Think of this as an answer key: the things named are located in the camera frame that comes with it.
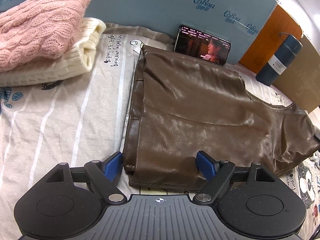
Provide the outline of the light blue printed box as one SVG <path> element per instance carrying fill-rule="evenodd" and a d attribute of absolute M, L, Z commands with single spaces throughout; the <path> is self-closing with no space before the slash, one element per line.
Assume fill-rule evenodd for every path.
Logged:
<path fill-rule="evenodd" d="M 6 11 L 26 0 L 1 0 Z M 276 7 L 276 0 L 91 0 L 86 16 L 140 25 L 177 38 L 186 25 L 231 43 L 226 63 L 237 63 Z"/>

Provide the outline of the dark blue thermos bottle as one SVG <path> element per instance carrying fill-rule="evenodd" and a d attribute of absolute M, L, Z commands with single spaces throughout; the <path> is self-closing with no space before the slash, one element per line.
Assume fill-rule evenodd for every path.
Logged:
<path fill-rule="evenodd" d="M 272 85 L 285 72 L 303 48 L 301 42 L 292 34 L 280 33 L 279 36 L 283 40 L 282 44 L 255 76 L 258 82 L 266 86 Z"/>

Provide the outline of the cream knit sweater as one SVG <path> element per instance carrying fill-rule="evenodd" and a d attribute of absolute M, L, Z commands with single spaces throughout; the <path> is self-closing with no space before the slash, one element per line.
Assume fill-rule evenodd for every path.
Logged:
<path fill-rule="evenodd" d="M 1 87 L 18 87 L 65 80 L 90 72 L 97 46 L 106 24 L 97 18 L 84 18 L 77 42 L 60 58 L 37 59 L 1 73 Z"/>

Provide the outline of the orange wooden board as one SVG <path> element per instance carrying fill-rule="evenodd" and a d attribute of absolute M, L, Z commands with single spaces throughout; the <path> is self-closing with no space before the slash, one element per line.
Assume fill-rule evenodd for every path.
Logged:
<path fill-rule="evenodd" d="M 299 40 L 303 37 L 300 25 L 286 10 L 280 5 L 276 5 L 239 63 L 252 72 L 258 73 L 282 44 L 287 33 Z"/>

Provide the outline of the pink knit sweater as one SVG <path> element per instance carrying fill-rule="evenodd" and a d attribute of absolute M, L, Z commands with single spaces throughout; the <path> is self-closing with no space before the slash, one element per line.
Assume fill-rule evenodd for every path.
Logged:
<path fill-rule="evenodd" d="M 75 42 L 91 0 L 26 0 L 1 13 L 1 72 L 57 59 Z"/>

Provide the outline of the brown leather jacket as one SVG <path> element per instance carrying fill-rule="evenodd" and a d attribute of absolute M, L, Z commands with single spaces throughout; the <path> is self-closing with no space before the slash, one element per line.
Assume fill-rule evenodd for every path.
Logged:
<path fill-rule="evenodd" d="M 318 149 L 319 130 L 296 103 L 266 103 L 237 72 L 203 60 L 141 49 L 123 148 L 131 186 L 200 189 L 199 151 L 280 176 Z"/>

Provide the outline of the printed white bed sheet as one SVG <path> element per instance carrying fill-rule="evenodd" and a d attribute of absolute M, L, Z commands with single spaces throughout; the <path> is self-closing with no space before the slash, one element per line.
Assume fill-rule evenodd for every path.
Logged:
<path fill-rule="evenodd" d="M 20 238 L 14 206 L 56 164 L 82 166 L 123 149 L 141 47 L 173 49 L 168 35 L 143 27 L 88 25 L 80 44 L 90 72 L 1 89 L 1 239 Z"/>

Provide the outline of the smartphone playing video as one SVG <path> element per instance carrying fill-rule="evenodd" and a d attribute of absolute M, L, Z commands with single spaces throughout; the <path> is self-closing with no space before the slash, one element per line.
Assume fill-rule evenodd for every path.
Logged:
<path fill-rule="evenodd" d="M 176 38 L 174 52 L 224 66 L 231 43 L 195 28 L 181 25 Z"/>

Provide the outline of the brown cardboard panel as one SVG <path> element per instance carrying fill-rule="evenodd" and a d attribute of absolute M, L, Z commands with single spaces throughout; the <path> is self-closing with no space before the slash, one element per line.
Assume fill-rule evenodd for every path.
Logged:
<path fill-rule="evenodd" d="M 273 84 L 310 113 L 319 106 L 320 57 L 306 36 L 300 42 L 303 48 Z"/>

